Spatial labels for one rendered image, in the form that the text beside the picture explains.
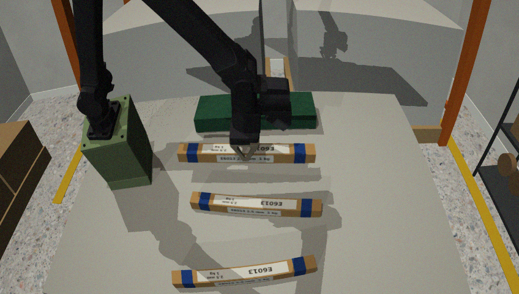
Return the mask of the tan box with blue bands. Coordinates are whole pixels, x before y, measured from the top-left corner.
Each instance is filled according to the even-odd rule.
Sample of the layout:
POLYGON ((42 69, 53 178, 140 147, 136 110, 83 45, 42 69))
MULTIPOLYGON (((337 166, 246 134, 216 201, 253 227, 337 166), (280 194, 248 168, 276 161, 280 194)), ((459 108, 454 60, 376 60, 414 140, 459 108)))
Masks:
POLYGON ((230 268, 171 271, 175 288, 251 284, 316 272, 315 257, 308 255, 277 262, 230 268))

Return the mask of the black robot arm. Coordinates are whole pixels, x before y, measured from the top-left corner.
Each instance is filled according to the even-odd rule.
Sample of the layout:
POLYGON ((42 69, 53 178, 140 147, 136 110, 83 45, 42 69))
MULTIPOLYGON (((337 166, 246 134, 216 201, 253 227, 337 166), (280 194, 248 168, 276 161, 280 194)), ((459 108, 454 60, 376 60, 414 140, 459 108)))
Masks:
MULTIPOLYGON (((257 107, 244 115, 244 133, 260 133, 261 115, 282 131, 291 125, 287 78, 257 75, 253 55, 229 38, 193 0, 142 1, 212 66, 230 88, 234 110, 246 112, 257 107)), ((89 140, 110 140, 121 104, 106 98, 114 84, 103 61, 103 0, 72 0, 72 4, 80 65, 77 108, 90 123, 89 140)))

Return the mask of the tan cardboard pack with blue bands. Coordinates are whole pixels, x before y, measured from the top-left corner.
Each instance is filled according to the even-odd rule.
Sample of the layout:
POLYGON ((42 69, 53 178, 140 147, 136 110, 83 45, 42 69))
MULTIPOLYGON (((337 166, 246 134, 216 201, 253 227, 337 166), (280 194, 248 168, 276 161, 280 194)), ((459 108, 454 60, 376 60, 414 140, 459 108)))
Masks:
POLYGON ((242 161, 229 143, 180 143, 179 162, 304 164, 315 163, 314 143, 260 143, 248 162, 242 161))
POLYGON ((192 192, 192 209, 280 217, 320 217, 322 199, 269 198, 192 192))

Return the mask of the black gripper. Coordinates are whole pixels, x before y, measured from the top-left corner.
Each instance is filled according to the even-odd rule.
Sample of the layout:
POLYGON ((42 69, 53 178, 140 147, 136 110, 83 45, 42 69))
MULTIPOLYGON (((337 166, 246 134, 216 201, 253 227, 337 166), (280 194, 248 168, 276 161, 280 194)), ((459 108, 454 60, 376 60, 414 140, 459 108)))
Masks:
POLYGON ((251 111, 240 112, 232 108, 232 118, 230 125, 230 147, 239 155, 244 162, 248 162, 253 153, 260 145, 260 134, 244 133, 244 115, 253 113, 257 107, 251 111), (240 146, 250 147, 250 151, 245 157, 240 150, 240 146))

